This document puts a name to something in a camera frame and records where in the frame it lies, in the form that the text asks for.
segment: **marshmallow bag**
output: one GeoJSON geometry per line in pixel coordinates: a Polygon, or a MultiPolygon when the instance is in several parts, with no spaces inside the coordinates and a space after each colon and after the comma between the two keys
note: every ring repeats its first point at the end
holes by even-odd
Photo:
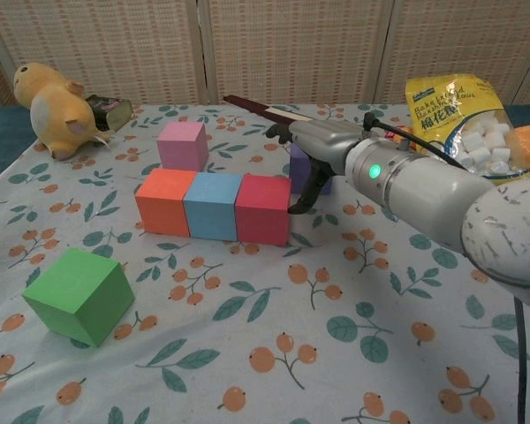
{"type": "Polygon", "coordinates": [[[405,91],[414,135],[495,184],[530,178],[513,158],[514,129],[487,81],[470,74],[409,79],[405,91]]]}

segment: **yellow plush toy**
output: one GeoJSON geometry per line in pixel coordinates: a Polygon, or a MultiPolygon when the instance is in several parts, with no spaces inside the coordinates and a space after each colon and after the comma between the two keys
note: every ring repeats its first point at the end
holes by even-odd
{"type": "Polygon", "coordinates": [[[14,95],[30,110],[32,127],[54,159],[64,160],[89,140],[108,141],[83,99],[84,87],[45,64],[24,64],[14,75],[14,95]]]}

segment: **table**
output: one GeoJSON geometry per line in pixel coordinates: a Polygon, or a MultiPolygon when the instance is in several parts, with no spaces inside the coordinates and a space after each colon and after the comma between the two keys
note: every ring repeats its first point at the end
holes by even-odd
{"type": "MultiPolygon", "coordinates": [[[[400,105],[284,107],[409,123],[400,105]]],[[[204,122],[208,172],[286,175],[289,156],[236,107],[135,113],[110,149],[54,162],[36,144],[0,176],[0,423],[515,422],[506,291],[343,178],[287,247],[147,234],[133,193],[168,120],[204,122]],[[69,246],[120,261],[136,295],[98,349],[20,296],[69,246]]]]}

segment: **blue foam cube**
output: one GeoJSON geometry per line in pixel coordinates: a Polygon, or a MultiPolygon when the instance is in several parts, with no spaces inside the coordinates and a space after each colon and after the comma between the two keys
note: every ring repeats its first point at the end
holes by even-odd
{"type": "Polygon", "coordinates": [[[235,204],[242,175],[199,173],[184,204],[191,237],[237,240],[235,204]]]}

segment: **red foam cube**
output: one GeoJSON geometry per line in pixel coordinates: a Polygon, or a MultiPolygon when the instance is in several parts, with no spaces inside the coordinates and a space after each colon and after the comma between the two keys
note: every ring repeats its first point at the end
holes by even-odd
{"type": "Polygon", "coordinates": [[[285,177],[246,174],[236,199],[238,240],[265,245],[286,245],[291,181],[285,177]]]}

